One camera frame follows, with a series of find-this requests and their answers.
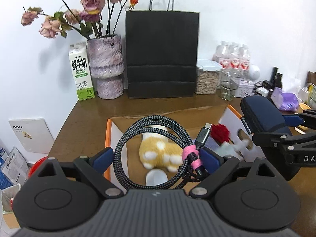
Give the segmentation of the yellow white plush alpaca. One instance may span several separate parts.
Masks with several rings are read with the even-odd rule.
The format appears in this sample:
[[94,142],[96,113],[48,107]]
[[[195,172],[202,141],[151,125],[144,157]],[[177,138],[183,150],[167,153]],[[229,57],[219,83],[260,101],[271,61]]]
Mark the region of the yellow white plush alpaca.
[[166,168],[176,173],[183,164],[183,149],[158,133],[142,133],[142,142],[139,148],[139,158],[144,168]]

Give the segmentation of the white panel against wall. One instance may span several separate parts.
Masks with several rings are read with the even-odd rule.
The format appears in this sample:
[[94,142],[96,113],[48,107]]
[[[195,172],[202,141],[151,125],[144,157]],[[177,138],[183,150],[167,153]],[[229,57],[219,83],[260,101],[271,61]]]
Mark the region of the white panel against wall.
[[50,152],[55,140],[43,118],[15,119],[8,122],[27,152]]

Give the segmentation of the small white round speaker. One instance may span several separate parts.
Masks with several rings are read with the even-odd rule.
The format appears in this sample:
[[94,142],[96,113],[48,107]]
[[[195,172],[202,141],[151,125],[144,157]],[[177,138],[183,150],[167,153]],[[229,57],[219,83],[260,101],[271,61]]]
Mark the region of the small white round speaker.
[[260,68],[256,65],[251,64],[248,70],[248,79],[256,81],[260,78]]

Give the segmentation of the stack of papers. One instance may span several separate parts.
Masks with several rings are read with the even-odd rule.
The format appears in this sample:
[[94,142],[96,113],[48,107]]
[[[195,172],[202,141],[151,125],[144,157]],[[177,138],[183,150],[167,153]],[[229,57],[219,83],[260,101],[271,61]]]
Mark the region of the stack of papers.
[[26,160],[14,147],[10,153],[6,152],[1,147],[1,171],[0,171],[0,186],[1,190],[11,187],[16,184],[23,185],[29,174],[29,167]]

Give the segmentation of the water bottle right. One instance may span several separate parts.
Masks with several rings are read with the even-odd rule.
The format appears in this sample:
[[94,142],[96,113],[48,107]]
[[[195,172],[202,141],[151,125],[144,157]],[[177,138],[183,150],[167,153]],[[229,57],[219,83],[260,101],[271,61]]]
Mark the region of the water bottle right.
[[239,68],[243,70],[243,72],[248,72],[250,68],[250,50],[247,45],[243,44],[238,49],[239,55]]

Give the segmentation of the red artificial rose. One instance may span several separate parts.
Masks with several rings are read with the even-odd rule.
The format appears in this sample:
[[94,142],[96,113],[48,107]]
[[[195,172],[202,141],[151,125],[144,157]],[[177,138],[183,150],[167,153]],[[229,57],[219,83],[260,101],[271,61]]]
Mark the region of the red artificial rose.
[[210,136],[219,145],[230,141],[230,132],[225,125],[218,124],[211,126]]

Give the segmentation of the white floral tin box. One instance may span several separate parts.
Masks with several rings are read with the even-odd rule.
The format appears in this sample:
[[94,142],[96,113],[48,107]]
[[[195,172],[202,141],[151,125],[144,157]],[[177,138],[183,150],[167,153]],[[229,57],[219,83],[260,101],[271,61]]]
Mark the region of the white floral tin box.
[[246,96],[252,96],[254,89],[254,82],[248,80],[240,80],[239,86],[235,91],[235,98],[243,98]]

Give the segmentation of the clear container with seeds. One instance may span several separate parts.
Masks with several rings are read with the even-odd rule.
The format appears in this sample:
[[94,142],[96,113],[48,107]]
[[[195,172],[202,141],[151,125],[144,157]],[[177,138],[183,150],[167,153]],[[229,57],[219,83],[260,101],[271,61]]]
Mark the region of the clear container with seeds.
[[195,93],[197,95],[215,94],[222,66],[212,60],[197,60],[197,79]]

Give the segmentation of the navy blue zip case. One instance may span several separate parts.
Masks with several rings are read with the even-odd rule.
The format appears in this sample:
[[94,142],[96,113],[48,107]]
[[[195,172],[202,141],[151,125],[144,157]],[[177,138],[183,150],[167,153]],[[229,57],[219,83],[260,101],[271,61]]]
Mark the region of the navy blue zip case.
[[269,132],[292,136],[283,115],[269,99],[257,95],[244,97],[240,107],[243,112],[241,121],[248,134]]

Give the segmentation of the white green milk carton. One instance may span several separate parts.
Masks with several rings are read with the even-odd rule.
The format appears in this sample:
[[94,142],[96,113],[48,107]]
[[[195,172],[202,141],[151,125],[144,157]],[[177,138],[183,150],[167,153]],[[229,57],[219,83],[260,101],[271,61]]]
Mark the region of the white green milk carton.
[[90,75],[86,42],[70,45],[69,61],[76,86],[78,100],[84,101],[95,97]]

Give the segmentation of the purple tissue pack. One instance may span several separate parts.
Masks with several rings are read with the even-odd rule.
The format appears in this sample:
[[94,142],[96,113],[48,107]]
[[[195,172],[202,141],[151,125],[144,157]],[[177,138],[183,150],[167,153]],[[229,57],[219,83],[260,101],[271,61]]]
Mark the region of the purple tissue pack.
[[293,93],[285,93],[281,88],[275,87],[271,100],[280,111],[296,112],[299,107],[299,100]]

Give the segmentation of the empty glass cup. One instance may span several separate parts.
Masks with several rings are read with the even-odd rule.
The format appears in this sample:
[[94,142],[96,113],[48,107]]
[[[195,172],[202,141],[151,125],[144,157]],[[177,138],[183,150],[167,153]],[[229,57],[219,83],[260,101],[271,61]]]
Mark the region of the empty glass cup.
[[240,80],[241,71],[239,69],[230,68],[221,71],[221,98],[223,100],[233,100]]

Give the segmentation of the red round object on floor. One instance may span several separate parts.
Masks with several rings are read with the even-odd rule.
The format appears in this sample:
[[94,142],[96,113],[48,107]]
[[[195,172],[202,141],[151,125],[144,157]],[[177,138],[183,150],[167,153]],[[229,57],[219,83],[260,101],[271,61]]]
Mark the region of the red round object on floor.
[[32,174],[39,168],[39,166],[47,159],[47,157],[43,157],[39,159],[29,170],[28,177],[30,178]]

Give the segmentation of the black paper shopping bag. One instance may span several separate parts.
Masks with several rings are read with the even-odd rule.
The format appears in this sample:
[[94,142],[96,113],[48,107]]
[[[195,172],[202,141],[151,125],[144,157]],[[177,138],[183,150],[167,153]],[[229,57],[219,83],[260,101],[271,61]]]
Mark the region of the black paper shopping bag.
[[128,97],[191,97],[196,86],[199,13],[131,11],[125,17]]

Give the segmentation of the water bottle middle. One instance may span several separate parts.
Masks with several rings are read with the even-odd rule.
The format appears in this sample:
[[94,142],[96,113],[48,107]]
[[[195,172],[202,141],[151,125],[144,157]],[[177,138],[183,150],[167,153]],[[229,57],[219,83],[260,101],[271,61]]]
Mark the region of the water bottle middle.
[[232,69],[238,69],[240,64],[240,57],[238,55],[239,44],[233,42],[228,46],[228,59],[229,67]]

